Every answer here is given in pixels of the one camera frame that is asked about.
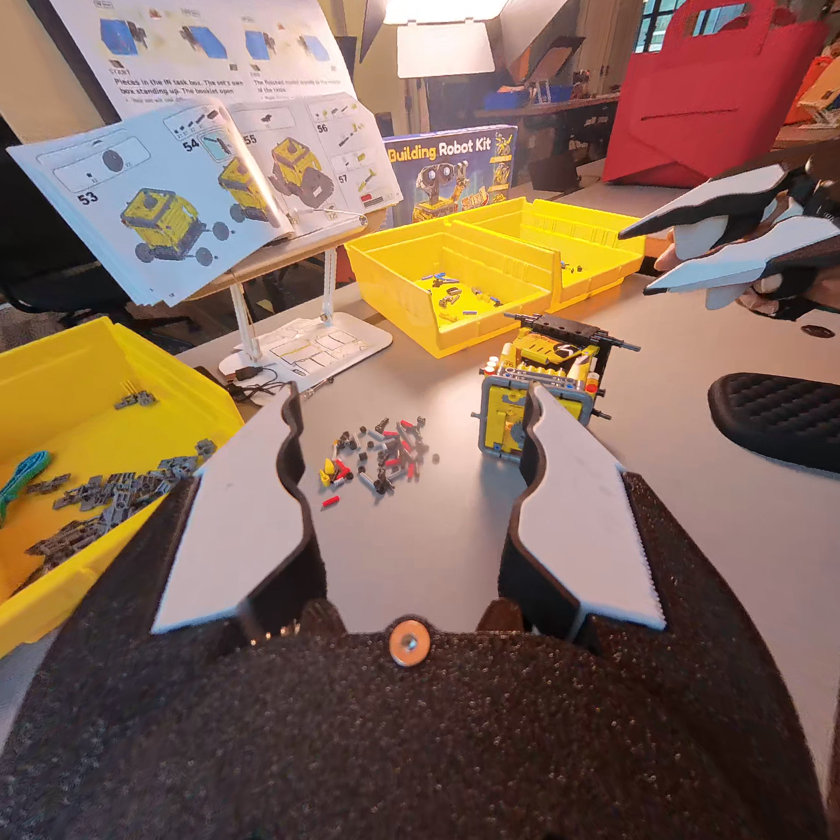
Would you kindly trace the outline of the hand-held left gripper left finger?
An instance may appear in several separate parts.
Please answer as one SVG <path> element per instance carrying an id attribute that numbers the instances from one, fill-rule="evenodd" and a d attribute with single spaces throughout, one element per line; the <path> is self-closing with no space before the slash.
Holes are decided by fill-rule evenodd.
<path id="1" fill-rule="evenodd" d="M 151 634 L 227 625 L 236 643 L 293 635 L 328 593 L 300 482 L 301 395 L 284 384 L 199 469 Z"/>

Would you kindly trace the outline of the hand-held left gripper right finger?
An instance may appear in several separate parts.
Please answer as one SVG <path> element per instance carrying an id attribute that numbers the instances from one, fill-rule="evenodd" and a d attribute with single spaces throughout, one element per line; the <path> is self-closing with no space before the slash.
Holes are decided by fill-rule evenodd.
<path id="1" fill-rule="evenodd" d="M 573 642 L 593 616 L 666 630 L 625 478 L 586 427 L 533 383 L 523 414 L 519 469 L 498 577 L 538 634 Z"/>

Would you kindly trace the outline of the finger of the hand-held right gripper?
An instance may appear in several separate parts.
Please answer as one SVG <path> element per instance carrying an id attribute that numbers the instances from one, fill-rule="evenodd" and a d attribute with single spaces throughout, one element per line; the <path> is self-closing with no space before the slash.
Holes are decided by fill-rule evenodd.
<path id="1" fill-rule="evenodd" d="M 617 236 L 625 240 L 698 224 L 713 217 L 762 214 L 783 191 L 789 173 L 788 164 L 775 163 L 709 180 L 639 218 Z"/>
<path id="2" fill-rule="evenodd" d="M 645 296 L 748 287 L 776 275 L 814 280 L 838 266 L 836 217 L 787 217 L 764 234 L 688 259 L 651 282 Z"/>

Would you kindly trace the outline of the yellow toy brick vehicle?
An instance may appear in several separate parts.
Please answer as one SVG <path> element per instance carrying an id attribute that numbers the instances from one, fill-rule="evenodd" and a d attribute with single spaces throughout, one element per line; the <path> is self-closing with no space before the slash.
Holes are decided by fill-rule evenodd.
<path id="1" fill-rule="evenodd" d="M 596 407 L 605 394 L 603 377 L 611 351 L 637 353 L 639 346 L 595 325 L 548 313 L 507 317 L 518 321 L 517 335 L 479 368 L 480 405 L 472 417 L 479 422 L 483 455 L 520 459 L 532 384 L 543 385 L 585 427 L 593 417 L 611 419 Z"/>

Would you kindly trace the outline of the instruction booklet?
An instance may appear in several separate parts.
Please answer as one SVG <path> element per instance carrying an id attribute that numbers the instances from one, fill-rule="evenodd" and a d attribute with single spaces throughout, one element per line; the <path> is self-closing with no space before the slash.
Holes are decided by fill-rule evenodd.
<path id="1" fill-rule="evenodd" d="M 10 149 L 138 304 L 402 201 L 318 2 L 49 2 L 119 120 Z"/>

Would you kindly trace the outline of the white desk stand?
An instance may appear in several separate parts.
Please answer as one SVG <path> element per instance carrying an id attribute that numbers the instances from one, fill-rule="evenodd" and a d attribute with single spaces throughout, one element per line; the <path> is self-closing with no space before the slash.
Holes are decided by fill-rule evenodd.
<path id="1" fill-rule="evenodd" d="M 227 270 L 209 288 L 230 292 L 238 330 L 232 337 L 180 354 L 179 360 L 223 376 L 243 366 L 258 366 L 264 368 L 258 382 L 268 374 L 277 374 L 280 382 L 293 382 L 304 391 L 386 349 L 392 343 L 391 334 L 341 311 L 336 299 L 339 247 L 377 231 L 385 216 L 384 209 L 365 216 L 350 215 L 348 222 L 320 238 L 306 234 L 285 244 L 268 245 Z M 305 304 L 298 315 L 282 313 L 279 325 L 272 326 L 270 320 L 253 322 L 246 305 L 245 282 L 294 267 L 320 253 L 324 254 L 321 297 Z"/>

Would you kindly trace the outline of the person's right hand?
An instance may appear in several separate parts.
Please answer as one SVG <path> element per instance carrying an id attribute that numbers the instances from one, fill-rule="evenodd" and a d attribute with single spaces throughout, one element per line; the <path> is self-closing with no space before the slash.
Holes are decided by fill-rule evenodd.
<path id="1" fill-rule="evenodd" d="M 740 240 L 760 236 L 771 227 L 765 225 L 760 234 L 752 234 Z M 688 260 L 677 256 L 676 233 L 670 233 L 669 237 L 671 241 L 666 251 L 654 264 L 656 270 L 661 272 L 661 276 Z M 703 255 L 694 256 L 694 258 L 705 256 L 719 247 L 717 246 Z M 784 276 L 776 275 L 758 280 L 748 287 L 739 289 L 700 291 L 704 291 L 706 294 L 705 303 L 708 310 L 722 309 L 736 302 L 741 308 L 753 314 L 778 321 L 795 321 L 813 310 L 839 312 L 838 266 L 833 269 L 826 269 L 814 280 L 808 280 L 807 278 L 787 279 Z"/>

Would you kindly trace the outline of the yellow plastic bin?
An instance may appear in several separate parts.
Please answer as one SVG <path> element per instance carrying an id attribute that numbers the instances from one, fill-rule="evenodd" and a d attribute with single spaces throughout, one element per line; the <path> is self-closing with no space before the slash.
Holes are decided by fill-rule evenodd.
<path id="1" fill-rule="evenodd" d="M 68 475 L 66 487 L 195 456 L 204 439 L 223 447 L 244 425 L 220 385 L 129 329 L 99 318 L 2 353 L 2 486 L 27 457 L 47 452 L 35 481 Z M 1 655 L 63 623 L 161 504 L 153 500 L 54 564 L 29 553 L 102 507 L 54 509 L 65 488 L 21 490 L 1 529 Z"/>
<path id="2" fill-rule="evenodd" d="M 453 233 L 451 223 L 415 224 L 355 239 L 347 249 L 362 298 L 436 359 L 512 330 L 516 323 L 508 313 L 546 312 L 550 273 L 496 257 L 471 237 L 479 233 Z M 418 281 L 441 271 L 499 298 L 502 309 L 439 326 L 431 296 Z"/>
<path id="3" fill-rule="evenodd" d="M 451 231 L 486 245 L 499 258 L 511 257 L 550 273 L 547 312 L 556 312 L 620 286 L 637 273 L 646 256 L 646 238 L 621 240 L 633 219 L 582 206 L 520 197 L 460 213 Z M 561 271 L 561 261 L 582 265 L 580 274 Z"/>

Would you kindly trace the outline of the black textured pad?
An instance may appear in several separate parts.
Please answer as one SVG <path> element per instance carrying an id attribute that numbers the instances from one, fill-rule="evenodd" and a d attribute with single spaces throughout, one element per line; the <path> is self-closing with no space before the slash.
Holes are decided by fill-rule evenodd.
<path id="1" fill-rule="evenodd" d="M 839 386 L 774 374 L 741 372 L 714 381 L 711 421 L 735 445 L 756 455 L 839 473 Z"/>

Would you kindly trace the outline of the pile of small brick pins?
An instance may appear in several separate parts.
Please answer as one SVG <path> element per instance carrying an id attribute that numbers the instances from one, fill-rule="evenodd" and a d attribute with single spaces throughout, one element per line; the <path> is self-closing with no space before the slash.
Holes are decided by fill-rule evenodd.
<path id="1" fill-rule="evenodd" d="M 337 507 L 350 490 L 378 504 L 402 485 L 418 483 L 441 459 L 426 442 L 425 426 L 423 416 L 394 422 L 386 416 L 372 427 L 341 432 L 317 467 L 320 509 Z"/>

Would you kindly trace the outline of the background workbench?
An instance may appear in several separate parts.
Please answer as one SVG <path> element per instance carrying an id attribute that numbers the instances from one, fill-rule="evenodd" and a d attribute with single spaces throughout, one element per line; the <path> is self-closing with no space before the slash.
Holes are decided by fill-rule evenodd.
<path id="1" fill-rule="evenodd" d="M 584 148 L 583 161 L 606 157 L 613 132 L 621 89 L 565 101 L 522 104 L 515 108 L 480 108 L 475 118 L 483 123 L 515 123 L 527 135 L 527 162 L 536 161 L 538 149 L 549 159 L 576 163 L 577 150 Z"/>

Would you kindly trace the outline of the white printed sheet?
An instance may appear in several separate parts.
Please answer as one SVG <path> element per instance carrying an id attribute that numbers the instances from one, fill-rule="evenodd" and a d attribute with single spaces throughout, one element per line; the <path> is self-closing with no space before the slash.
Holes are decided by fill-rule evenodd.
<path id="1" fill-rule="evenodd" d="M 379 352 L 390 337 L 342 313 L 330 322 L 298 318 L 259 337 L 268 362 L 289 381 L 315 383 Z"/>

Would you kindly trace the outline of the scattered small mixed brick parts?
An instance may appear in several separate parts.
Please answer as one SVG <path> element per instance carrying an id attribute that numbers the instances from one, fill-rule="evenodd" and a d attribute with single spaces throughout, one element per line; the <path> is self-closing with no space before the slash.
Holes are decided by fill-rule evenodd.
<path id="1" fill-rule="evenodd" d="M 422 276 L 418 286 L 429 292 L 434 315 L 441 327 L 485 316 L 503 307 L 502 301 L 488 292 L 457 280 L 444 271 Z"/>

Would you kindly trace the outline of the blue toy kit box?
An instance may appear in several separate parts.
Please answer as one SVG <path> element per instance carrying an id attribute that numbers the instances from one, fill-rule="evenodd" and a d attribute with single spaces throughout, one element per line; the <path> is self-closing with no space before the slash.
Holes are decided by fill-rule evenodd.
<path id="1" fill-rule="evenodd" d="M 386 139 L 402 201 L 384 229 L 506 201 L 517 138 L 516 126 L 497 124 Z"/>

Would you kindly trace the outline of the white studio light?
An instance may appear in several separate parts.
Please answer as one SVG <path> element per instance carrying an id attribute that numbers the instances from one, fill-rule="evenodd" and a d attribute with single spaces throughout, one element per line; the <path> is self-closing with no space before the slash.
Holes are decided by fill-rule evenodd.
<path id="1" fill-rule="evenodd" d="M 396 31 L 402 80 L 486 74 L 496 62 L 488 25 L 506 1 L 386 1 L 383 23 Z"/>

